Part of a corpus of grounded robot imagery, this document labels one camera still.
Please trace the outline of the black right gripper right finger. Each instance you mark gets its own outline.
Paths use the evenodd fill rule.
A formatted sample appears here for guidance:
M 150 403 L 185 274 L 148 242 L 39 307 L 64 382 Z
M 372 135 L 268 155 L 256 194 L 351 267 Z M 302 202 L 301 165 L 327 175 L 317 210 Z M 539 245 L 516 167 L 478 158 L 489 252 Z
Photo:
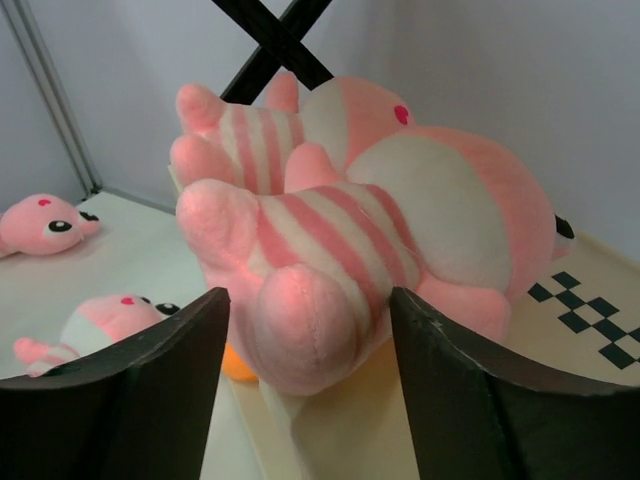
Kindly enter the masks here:
M 423 479 L 635 479 L 639 391 L 528 359 L 414 292 L 390 297 Z

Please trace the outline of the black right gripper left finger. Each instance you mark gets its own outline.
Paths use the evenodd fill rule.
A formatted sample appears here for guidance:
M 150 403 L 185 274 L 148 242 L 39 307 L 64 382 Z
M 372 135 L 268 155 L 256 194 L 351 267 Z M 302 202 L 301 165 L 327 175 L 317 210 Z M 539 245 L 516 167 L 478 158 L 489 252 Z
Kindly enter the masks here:
M 3 379 L 2 478 L 199 478 L 229 314 L 215 288 L 104 350 Z

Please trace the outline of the pink striped plush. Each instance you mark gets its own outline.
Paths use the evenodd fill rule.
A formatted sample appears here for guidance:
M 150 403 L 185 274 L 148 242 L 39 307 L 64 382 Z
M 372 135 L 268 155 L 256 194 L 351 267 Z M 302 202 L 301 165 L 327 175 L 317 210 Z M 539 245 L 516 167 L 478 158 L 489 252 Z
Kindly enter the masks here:
M 1 257 L 47 256 L 94 235 L 100 219 L 52 194 L 26 197 L 1 214 Z
M 26 374 L 41 376 L 63 364 L 108 348 L 177 313 L 174 303 L 153 303 L 130 293 L 95 297 L 81 303 L 64 324 L 54 343 L 22 337 L 13 344 Z
M 305 142 L 321 145 L 343 170 L 382 138 L 415 125 L 407 102 L 366 79 L 337 76 L 299 96 L 297 79 L 281 72 L 264 106 L 231 103 L 207 87 L 180 88 L 176 110 L 183 132 L 170 149 L 181 187 L 213 178 L 256 194 L 281 194 L 288 157 Z
M 576 239 L 510 150 L 438 126 L 390 135 L 343 171 L 318 145 L 301 146 L 281 194 L 195 181 L 176 218 L 207 286 L 229 294 L 243 360 L 288 394 L 314 374 L 341 378 L 362 339 L 381 339 L 392 255 L 409 290 L 499 342 L 518 281 Z

